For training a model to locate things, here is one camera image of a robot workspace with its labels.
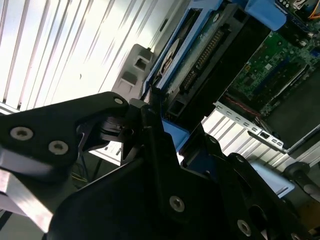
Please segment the wire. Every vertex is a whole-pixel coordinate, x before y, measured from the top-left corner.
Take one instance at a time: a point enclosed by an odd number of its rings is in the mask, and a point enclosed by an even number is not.
[[[248,109],[245,105],[243,105],[243,104],[241,104],[241,103],[239,103],[239,102],[237,102],[237,101],[232,100],[232,99],[231,99],[230,97],[228,97],[228,96],[225,96],[225,99],[227,99],[229,102],[231,102],[231,103],[233,103],[233,104],[241,107],[243,110],[245,110],[246,112],[248,112],[248,113],[256,116],[257,118],[260,118],[261,114],[259,114],[259,113],[257,113],[257,112],[254,112],[254,111],[252,111],[252,110],[250,110],[250,109]]]
[[[317,14],[316,16],[310,17],[310,19],[320,19],[320,14]]]
[[[87,179],[79,176],[78,174],[76,174],[76,173],[74,173],[74,172],[71,174],[71,176],[72,176],[72,178],[74,178],[74,179],[76,179],[76,180],[78,180],[78,181],[81,181],[81,182],[84,182],[84,183],[87,183],[87,182],[88,182]]]
[[[318,7],[319,7],[319,4],[320,4],[320,0],[318,0],[318,2],[316,3],[316,5],[315,5],[315,7],[314,7],[314,9],[313,9],[313,11],[312,11],[312,13],[311,13],[310,16],[308,17],[309,19],[314,19],[314,18],[318,17],[317,15],[315,16],[315,13],[316,13],[316,11],[317,11],[317,9],[318,9]]]
[[[89,181],[89,173],[88,173],[88,169],[87,169],[87,166],[86,166],[85,158],[84,158],[83,155],[81,155],[80,158],[81,158],[82,166],[83,166],[83,169],[84,169],[84,176]]]
[[[72,178],[73,178],[73,179],[76,179],[76,180],[78,180],[78,181],[84,182],[84,183],[87,183],[87,182],[88,182],[87,180],[78,178],[78,177],[76,177],[76,176],[72,176]]]

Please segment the black mechanical arm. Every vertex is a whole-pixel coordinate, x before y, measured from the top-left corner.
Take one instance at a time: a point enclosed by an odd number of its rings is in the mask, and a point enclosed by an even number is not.
[[[1,116],[0,207],[48,240],[312,239],[246,159],[223,155],[201,126],[180,165],[159,109],[105,92]],[[122,142],[121,166],[66,190],[79,155],[110,141]],[[210,170],[188,169],[199,158]]]

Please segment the circuit component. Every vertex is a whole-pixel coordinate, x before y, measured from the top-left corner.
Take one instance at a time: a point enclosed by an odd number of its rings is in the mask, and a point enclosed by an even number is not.
[[[317,39],[311,38],[297,47],[272,32],[234,79],[233,93],[268,116],[316,69],[320,61],[317,45]]]
[[[194,41],[176,71],[174,81],[170,83],[167,93],[172,93],[177,87],[182,92],[188,92],[197,77],[201,75],[201,70],[206,66],[210,56],[228,36],[228,24],[218,26],[218,22],[214,21],[215,16],[212,15],[209,18]]]
[[[207,44],[205,49],[202,51],[200,57],[197,59],[197,61],[195,63],[196,69],[192,68],[189,71],[189,73],[187,74],[187,76],[185,77],[185,80],[182,82],[181,87],[180,87],[182,90],[184,90],[184,91],[189,90],[194,79],[198,75],[198,72],[202,70],[202,68],[206,64],[208,58],[213,53],[214,49],[216,48],[216,46],[218,45],[218,43],[220,42],[220,40],[222,39],[224,34],[225,33],[221,29],[218,29],[216,31],[216,33],[212,36],[211,40],[209,41],[209,43]]]
[[[255,96],[252,104],[256,110],[263,108],[266,103],[278,95],[279,90],[281,91],[287,83],[292,82],[305,68],[299,62],[288,62],[288,59],[283,60],[278,65],[279,67],[277,66],[254,90]]]

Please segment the blue plastic tab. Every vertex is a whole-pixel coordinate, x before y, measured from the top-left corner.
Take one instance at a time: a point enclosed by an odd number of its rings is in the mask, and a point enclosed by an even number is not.
[[[276,7],[274,0],[249,0],[244,10],[272,31],[277,31],[287,20],[286,15]]]
[[[178,152],[188,140],[190,134],[187,130],[162,119],[164,131],[171,135],[175,150]]]

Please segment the screw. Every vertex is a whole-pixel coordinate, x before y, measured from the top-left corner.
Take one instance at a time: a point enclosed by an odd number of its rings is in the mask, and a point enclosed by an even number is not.
[[[64,155],[68,152],[69,146],[64,141],[52,141],[49,143],[49,151],[55,155]]]
[[[248,223],[246,223],[245,221],[239,219],[237,221],[237,225],[238,225],[238,228],[240,229],[240,231],[246,235],[247,237],[250,237],[251,236],[251,229],[248,225]]]
[[[124,101],[122,101],[120,98],[117,98],[117,97],[114,98],[114,101],[115,101],[117,104],[123,104],[123,103],[124,103]]]
[[[217,13],[213,18],[213,22],[215,23],[219,19],[219,17],[220,17],[220,14]]]
[[[300,240],[300,237],[296,233],[291,233],[291,237],[293,240]]]
[[[239,160],[239,162],[241,162],[241,163],[244,163],[245,161],[242,159],[242,157],[241,156],[236,156],[236,159],[238,159]]]
[[[10,135],[11,137],[19,141],[26,141],[34,136],[34,132],[30,128],[17,126],[11,129]]]
[[[178,196],[171,196],[169,199],[170,206],[178,213],[182,213],[185,210],[185,203]]]

